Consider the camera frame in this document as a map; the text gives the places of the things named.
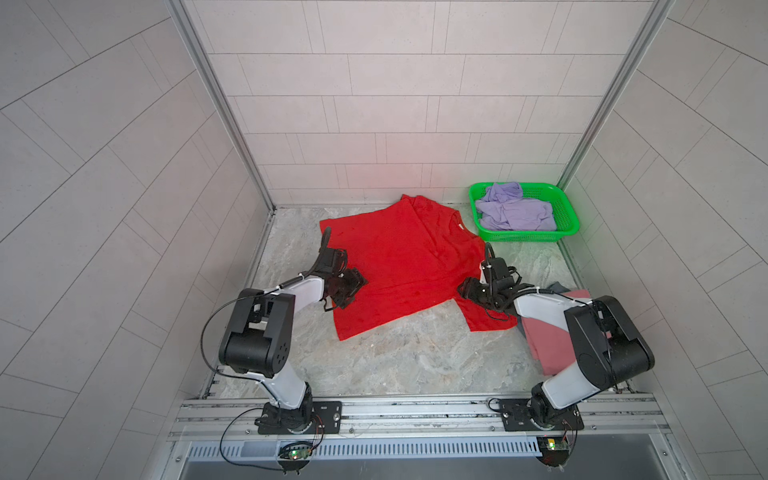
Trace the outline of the red t-shirt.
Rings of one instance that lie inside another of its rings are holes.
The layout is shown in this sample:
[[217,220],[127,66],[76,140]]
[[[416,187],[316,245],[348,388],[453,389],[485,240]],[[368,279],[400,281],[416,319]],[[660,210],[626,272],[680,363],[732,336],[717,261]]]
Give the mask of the red t-shirt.
[[344,250],[348,267],[367,281],[349,306],[333,313],[341,341],[448,300],[472,332],[518,324],[515,315],[490,315],[459,295],[464,280],[480,277],[485,242],[455,209],[404,195],[383,210],[325,219],[319,227],[331,230],[329,246]]

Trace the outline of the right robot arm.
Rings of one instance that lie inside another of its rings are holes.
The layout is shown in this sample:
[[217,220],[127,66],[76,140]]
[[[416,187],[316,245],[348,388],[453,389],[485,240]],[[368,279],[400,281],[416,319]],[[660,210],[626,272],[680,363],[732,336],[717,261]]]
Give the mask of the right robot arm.
[[579,402],[653,369],[651,348],[616,298],[578,299],[524,283],[489,243],[481,271],[480,279],[469,277],[458,288],[463,299],[488,314],[532,318],[557,328],[569,335],[575,354],[567,368],[535,385],[528,401],[499,402],[494,411],[507,431],[581,430]]

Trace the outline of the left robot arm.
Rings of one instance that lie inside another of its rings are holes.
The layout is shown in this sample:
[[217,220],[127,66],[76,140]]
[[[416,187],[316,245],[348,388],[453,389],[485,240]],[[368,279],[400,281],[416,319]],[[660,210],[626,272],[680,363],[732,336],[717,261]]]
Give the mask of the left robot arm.
[[310,385],[289,363],[294,317],[317,302],[326,312],[344,309],[367,284],[347,266],[347,252],[329,246],[330,239],[327,227],[309,270],[269,291],[245,289],[234,300],[218,359],[233,378],[256,381],[270,396],[258,420],[261,434],[302,434],[320,423]]

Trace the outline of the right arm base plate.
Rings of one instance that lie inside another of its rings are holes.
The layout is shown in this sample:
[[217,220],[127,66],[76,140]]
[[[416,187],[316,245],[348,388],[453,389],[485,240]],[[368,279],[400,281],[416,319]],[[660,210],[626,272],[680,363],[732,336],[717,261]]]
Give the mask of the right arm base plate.
[[581,431],[585,428],[577,405],[556,409],[544,397],[502,399],[499,408],[504,430],[507,432],[565,432]]

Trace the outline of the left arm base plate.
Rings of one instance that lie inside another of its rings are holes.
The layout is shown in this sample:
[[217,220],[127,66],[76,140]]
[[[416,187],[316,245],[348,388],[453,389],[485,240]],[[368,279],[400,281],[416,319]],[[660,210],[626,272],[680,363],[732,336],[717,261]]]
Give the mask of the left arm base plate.
[[339,401],[305,402],[296,409],[278,408],[266,403],[254,421],[260,435],[337,434],[340,430],[342,403]]

